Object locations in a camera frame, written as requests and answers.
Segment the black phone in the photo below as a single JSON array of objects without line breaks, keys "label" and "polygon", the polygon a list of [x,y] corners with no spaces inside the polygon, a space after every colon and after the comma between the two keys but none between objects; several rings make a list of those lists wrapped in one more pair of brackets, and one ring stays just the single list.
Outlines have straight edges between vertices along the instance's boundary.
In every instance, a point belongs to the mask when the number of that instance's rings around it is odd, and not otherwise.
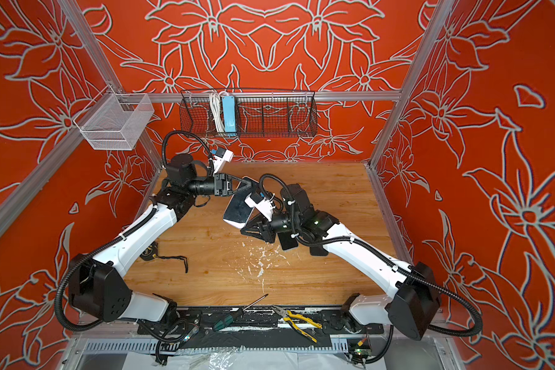
[{"label": "black phone", "polygon": [[278,233],[277,236],[283,251],[289,251],[298,247],[296,237],[293,237],[290,231]]},{"label": "black phone", "polygon": [[[257,187],[258,182],[254,180],[254,189]],[[223,220],[229,225],[242,229],[248,223],[254,208],[250,208],[245,203],[244,196],[232,195],[231,200],[225,209]]]}]

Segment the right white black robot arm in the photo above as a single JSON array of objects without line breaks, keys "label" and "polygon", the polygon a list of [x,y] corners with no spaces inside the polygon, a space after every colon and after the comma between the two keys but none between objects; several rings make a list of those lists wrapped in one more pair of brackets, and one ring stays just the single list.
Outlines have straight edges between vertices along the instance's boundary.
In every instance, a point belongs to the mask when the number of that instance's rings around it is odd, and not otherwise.
[{"label": "right white black robot arm", "polygon": [[[401,261],[362,240],[335,216],[316,210],[299,184],[287,184],[273,174],[246,183],[250,193],[245,201],[259,214],[242,228],[243,235],[267,243],[279,241],[285,250],[303,245],[313,256],[334,254],[382,289],[384,300],[362,294],[352,299],[348,312],[356,322],[386,323],[416,341],[427,331],[466,338],[483,330],[483,318],[475,306],[437,285],[431,268]],[[473,324],[463,329],[434,325],[442,296],[463,306]]]}]

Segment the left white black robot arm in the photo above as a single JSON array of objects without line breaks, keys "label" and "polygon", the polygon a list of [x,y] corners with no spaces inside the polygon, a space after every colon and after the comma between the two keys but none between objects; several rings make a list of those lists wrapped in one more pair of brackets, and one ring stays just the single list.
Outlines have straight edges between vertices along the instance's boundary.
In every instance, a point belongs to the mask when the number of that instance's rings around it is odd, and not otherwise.
[{"label": "left white black robot arm", "polygon": [[140,255],[195,207],[198,197],[230,197],[251,189],[250,180],[222,171],[234,156],[230,150],[202,146],[206,163],[190,154],[163,157],[166,177],[144,213],[110,242],[70,262],[54,300],[54,314],[63,328],[81,332],[122,320],[151,330],[179,322],[174,301],[133,291],[124,278]]}]

